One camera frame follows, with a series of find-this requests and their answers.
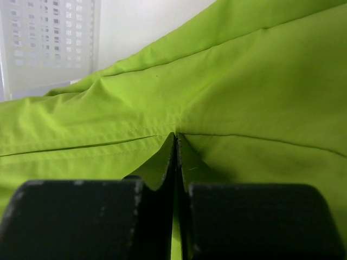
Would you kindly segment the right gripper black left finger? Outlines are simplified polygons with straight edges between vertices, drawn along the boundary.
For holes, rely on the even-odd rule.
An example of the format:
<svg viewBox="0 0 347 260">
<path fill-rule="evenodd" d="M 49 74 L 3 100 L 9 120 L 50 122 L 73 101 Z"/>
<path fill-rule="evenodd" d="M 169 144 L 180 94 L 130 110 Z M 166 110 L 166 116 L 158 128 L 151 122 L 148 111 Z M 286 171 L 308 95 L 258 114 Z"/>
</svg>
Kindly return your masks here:
<svg viewBox="0 0 347 260">
<path fill-rule="evenodd" d="M 30 180 L 1 220 L 1 259 L 169 259 L 175 135 L 122 180 Z"/>
</svg>

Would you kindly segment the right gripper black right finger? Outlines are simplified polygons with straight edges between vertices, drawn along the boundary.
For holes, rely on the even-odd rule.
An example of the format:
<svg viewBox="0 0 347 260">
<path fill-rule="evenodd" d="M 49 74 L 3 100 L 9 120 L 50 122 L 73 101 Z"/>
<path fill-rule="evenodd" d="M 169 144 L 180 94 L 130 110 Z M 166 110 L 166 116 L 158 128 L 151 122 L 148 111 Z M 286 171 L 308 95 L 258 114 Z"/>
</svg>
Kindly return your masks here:
<svg viewBox="0 0 347 260">
<path fill-rule="evenodd" d="M 177 134 L 183 259 L 344 259 L 322 194 L 306 184 L 230 183 Z"/>
</svg>

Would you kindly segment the lime green shorts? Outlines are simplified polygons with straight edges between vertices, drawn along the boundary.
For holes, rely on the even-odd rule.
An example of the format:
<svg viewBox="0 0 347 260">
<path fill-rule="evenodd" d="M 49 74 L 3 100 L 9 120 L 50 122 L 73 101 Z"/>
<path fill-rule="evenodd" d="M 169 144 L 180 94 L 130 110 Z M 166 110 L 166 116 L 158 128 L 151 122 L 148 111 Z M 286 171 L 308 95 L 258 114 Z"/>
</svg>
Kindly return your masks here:
<svg viewBox="0 0 347 260">
<path fill-rule="evenodd" d="M 122 180 L 177 134 L 230 183 L 306 184 L 346 251 L 346 1 L 216 1 L 77 83 L 1 103 L 1 220 L 30 180 Z"/>
</svg>

